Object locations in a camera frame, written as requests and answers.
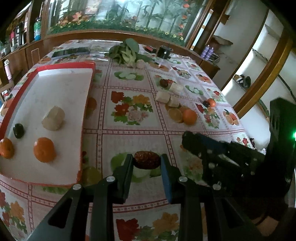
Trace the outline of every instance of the red fruit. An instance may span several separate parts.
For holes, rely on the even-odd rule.
[[[210,107],[215,107],[216,106],[216,101],[214,99],[209,98],[207,101],[210,103]]]

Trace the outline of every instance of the small round fruit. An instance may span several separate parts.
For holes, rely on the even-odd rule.
[[[25,130],[24,130],[24,127],[22,124],[20,123],[16,123],[14,126],[13,126],[13,133],[15,135],[15,137],[17,139],[20,139],[24,136],[25,134]]]
[[[207,101],[210,103],[210,106],[211,107],[215,107],[216,106],[216,101],[214,99],[209,98]]]
[[[231,116],[231,118],[235,121],[237,120],[237,117],[235,116],[234,113],[230,112],[229,115]]]
[[[230,115],[226,115],[225,118],[226,118],[226,120],[228,121],[228,123],[229,123],[230,125],[233,125],[233,124],[234,124],[234,123],[233,123],[233,119],[231,118]]]
[[[238,121],[237,119],[234,120],[233,123],[234,123],[235,125],[239,126],[239,121]]]
[[[206,108],[208,108],[208,107],[210,107],[210,103],[208,102],[208,101],[204,101],[203,103],[202,103]]]
[[[196,123],[197,114],[191,109],[183,111],[183,121],[186,125],[192,126]]]
[[[183,122],[182,112],[177,108],[169,109],[168,115],[172,118],[174,122],[177,122],[177,123]]]
[[[46,137],[40,137],[34,143],[34,155],[41,162],[53,161],[56,157],[54,144],[52,140]]]
[[[166,88],[168,86],[168,81],[165,80],[165,79],[161,79],[159,81],[159,84],[160,84],[161,87]]]
[[[82,172],[82,183],[85,186],[97,184],[101,179],[101,173],[95,167],[87,167]]]
[[[13,157],[15,149],[10,139],[4,137],[0,141],[0,155],[5,159],[10,159]]]

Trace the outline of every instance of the floral tablecloth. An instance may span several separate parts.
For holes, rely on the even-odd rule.
[[[171,54],[161,60],[140,46],[140,52],[154,59],[144,69],[119,66],[104,56],[118,42],[100,40],[70,40],[55,48],[29,72],[41,65],[95,61],[94,84],[89,93],[83,132],[84,166],[95,167],[104,178],[122,164],[128,153],[140,150],[166,153],[181,173],[197,183],[201,180],[201,160],[182,148],[185,130],[199,132],[215,140],[238,141],[251,147],[240,120],[230,104],[203,70],[189,57]],[[89,55],[52,60],[57,50],[90,47]],[[13,96],[26,81],[25,75],[12,91]],[[170,108],[155,101],[160,79],[179,83],[183,107],[194,110],[198,119],[194,126],[177,123],[168,114]],[[215,99],[214,108],[202,102]],[[17,240],[26,240],[44,216],[66,192],[63,188],[33,186],[0,175],[0,217]],[[169,205],[163,190],[159,169],[133,173],[129,197],[124,205],[114,205],[115,240],[176,240],[180,206]],[[203,224],[205,212],[202,206]],[[89,234],[90,215],[86,239]],[[204,239],[207,231],[204,228]]]

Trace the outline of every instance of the orange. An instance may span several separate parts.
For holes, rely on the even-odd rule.
[[[179,110],[183,113],[185,110],[189,109],[187,106],[185,105],[181,105]]]
[[[10,139],[4,137],[0,141],[0,155],[5,159],[10,159],[13,157],[15,153],[15,149],[13,148],[13,144]]]
[[[183,121],[186,125],[192,126],[196,123],[197,114],[191,109],[183,111]]]
[[[182,112],[177,108],[172,108],[168,110],[168,115],[177,123],[182,123]]]
[[[34,143],[34,155],[41,162],[50,162],[56,157],[52,140],[40,137]]]
[[[228,121],[229,124],[233,125],[233,119],[231,118],[230,115],[225,115],[226,120]]]
[[[215,107],[215,106],[216,106],[216,101],[215,101],[214,99],[212,99],[212,98],[209,98],[209,99],[207,100],[207,102],[210,103],[210,107]]]

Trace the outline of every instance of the halved orange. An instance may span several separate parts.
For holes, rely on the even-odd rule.
[[[177,108],[169,109],[168,115],[172,118],[174,122],[177,122],[177,123],[183,122],[182,112]]]

